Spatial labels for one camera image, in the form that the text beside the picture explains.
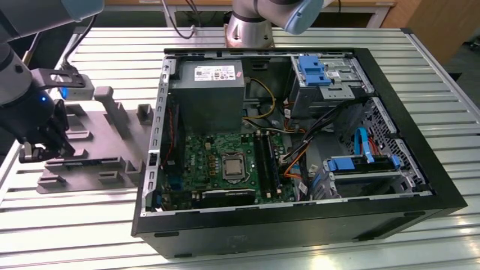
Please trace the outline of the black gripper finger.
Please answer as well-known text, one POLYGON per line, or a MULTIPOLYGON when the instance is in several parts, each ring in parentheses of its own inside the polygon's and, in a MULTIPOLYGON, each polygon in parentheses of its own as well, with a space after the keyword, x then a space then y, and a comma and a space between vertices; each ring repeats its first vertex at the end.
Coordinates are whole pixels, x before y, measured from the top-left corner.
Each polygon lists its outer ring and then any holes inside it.
POLYGON ((41 144, 45 146, 48 157, 72 157, 74 148, 68 142, 65 125, 49 120, 40 128, 41 144))
POLYGON ((64 104, 64 100, 54 100, 53 105, 54 105, 53 115, 56 118, 58 130, 61 132, 66 132, 66 130, 69 129, 69 124, 68 124, 66 107, 64 104))

